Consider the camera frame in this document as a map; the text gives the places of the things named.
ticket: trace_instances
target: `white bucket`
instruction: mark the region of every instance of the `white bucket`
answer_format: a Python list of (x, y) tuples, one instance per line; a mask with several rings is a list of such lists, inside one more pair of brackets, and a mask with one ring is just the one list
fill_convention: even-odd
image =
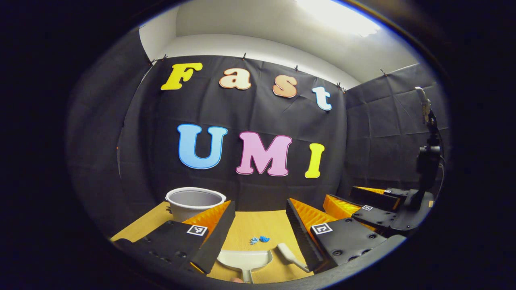
[(183, 222), (208, 208), (222, 204), (225, 195), (199, 187), (181, 187), (171, 190), (165, 196), (174, 215), (173, 220)]

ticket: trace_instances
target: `pink letter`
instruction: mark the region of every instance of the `pink letter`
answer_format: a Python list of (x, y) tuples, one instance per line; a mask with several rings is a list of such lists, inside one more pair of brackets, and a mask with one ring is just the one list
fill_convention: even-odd
[(258, 133), (242, 132), (240, 139), (244, 141), (242, 149), (242, 162), (236, 168), (239, 174), (252, 174), (254, 169), (251, 167), (251, 158), (259, 174), (262, 174), (267, 165), (272, 161), (270, 169), (267, 173), (272, 176), (285, 176), (287, 170), (287, 153), (288, 146), (292, 143), (292, 138), (288, 136), (276, 136), (269, 148), (265, 150), (262, 140)]

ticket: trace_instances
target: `ceiling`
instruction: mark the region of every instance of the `ceiling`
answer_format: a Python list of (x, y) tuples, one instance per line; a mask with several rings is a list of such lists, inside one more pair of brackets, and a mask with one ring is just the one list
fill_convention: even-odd
[(176, 36), (233, 34), (283, 43), (363, 83), (418, 61), (380, 24), (329, 0), (194, 0), (179, 7)]

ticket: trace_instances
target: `ceiling light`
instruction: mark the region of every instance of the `ceiling light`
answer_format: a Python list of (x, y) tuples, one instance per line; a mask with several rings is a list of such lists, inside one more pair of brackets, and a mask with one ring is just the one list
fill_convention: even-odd
[(366, 37), (380, 26), (368, 17), (332, 0), (296, 0), (298, 6), (315, 19), (339, 31)]

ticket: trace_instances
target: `orange foam pad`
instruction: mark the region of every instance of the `orange foam pad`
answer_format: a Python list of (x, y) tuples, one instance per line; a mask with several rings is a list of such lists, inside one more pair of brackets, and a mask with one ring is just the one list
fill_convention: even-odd
[[(340, 200), (338, 198), (335, 198), (335, 197), (332, 197), (329, 195), (326, 195), (326, 197), (324, 199), (323, 207), (324, 207), (324, 210), (326, 211), (326, 213), (328, 213), (330, 216), (332, 216), (336, 219), (350, 218), (352, 214), (356, 213), (360, 209), (360, 206), (358, 206), (358, 205), (354, 205), (352, 203), (345, 202), (343, 200)], [(364, 225), (366, 228), (368, 228), (372, 231), (375, 230), (375, 228), (373, 228), (369, 225), (366, 225), (366, 224), (362, 224), (362, 225)]]
[(308, 233), (310, 234), (310, 237), (313, 241), (315, 241), (314, 236), (312, 235), (312, 232), (310, 231), (310, 227), (315, 224), (321, 224), (325, 222), (330, 221), (336, 221), (337, 219), (330, 216), (329, 214), (322, 212), (316, 208), (313, 208), (305, 203), (302, 203), (300, 201), (297, 201), (295, 199), (290, 199), (292, 202), (292, 205), (297, 211), (297, 214), (299, 215), (299, 218), (303, 222), (304, 227), (307, 229)]
[(219, 204), (215, 207), (212, 207), (210, 209), (207, 209), (185, 221), (183, 223), (186, 224), (192, 224), (192, 225), (201, 225), (203, 227), (208, 228), (208, 234), (206, 235), (206, 238), (204, 238), (204, 241), (206, 241), (209, 236), (212, 234), (213, 230), (217, 226), (220, 217), (222, 217), (222, 214), (224, 213), (225, 209), (230, 204), (230, 200), (223, 204)]
[(385, 189), (378, 189), (378, 188), (369, 188), (369, 187), (360, 187), (360, 186), (357, 186), (357, 188), (361, 188), (361, 189), (365, 189), (365, 190), (369, 190), (369, 191), (372, 191), (372, 192), (376, 192), (377, 194), (383, 194), (383, 192), (385, 191)]

